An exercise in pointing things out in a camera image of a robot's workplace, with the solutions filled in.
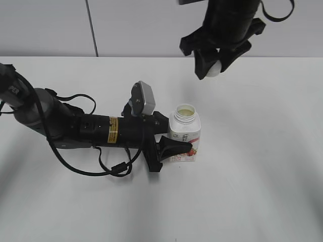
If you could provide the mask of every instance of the plastic bottle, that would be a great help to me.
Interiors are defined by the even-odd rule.
[[[192,143],[190,152],[175,155],[170,161],[195,161],[201,134],[201,122],[195,108],[190,104],[179,105],[169,118],[169,138]]]

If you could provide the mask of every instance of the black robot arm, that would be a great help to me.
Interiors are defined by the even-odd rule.
[[[155,101],[152,89],[141,81],[133,86],[122,117],[93,115],[61,103],[61,98],[50,89],[33,89],[12,65],[0,64],[0,99],[14,110],[18,122],[46,136],[61,163],[77,173],[91,175],[66,164],[57,148],[137,148],[139,153],[143,152],[151,172],[160,171],[162,160],[187,153],[192,148],[190,143],[173,141],[165,136],[156,142],[154,135],[167,133],[169,120],[161,113],[153,112]],[[123,162],[110,173],[93,173],[96,175],[92,176],[119,174],[126,171],[129,165]]]
[[[202,0],[179,0],[181,5]],[[270,16],[261,0],[208,0],[202,27],[183,37],[180,49],[185,56],[194,52],[195,73],[201,80],[214,71],[224,72],[238,57],[251,49],[248,41],[253,35],[263,32],[266,24],[254,19],[260,3],[266,18],[281,22],[291,16],[295,1],[290,0],[292,11],[283,18]]]

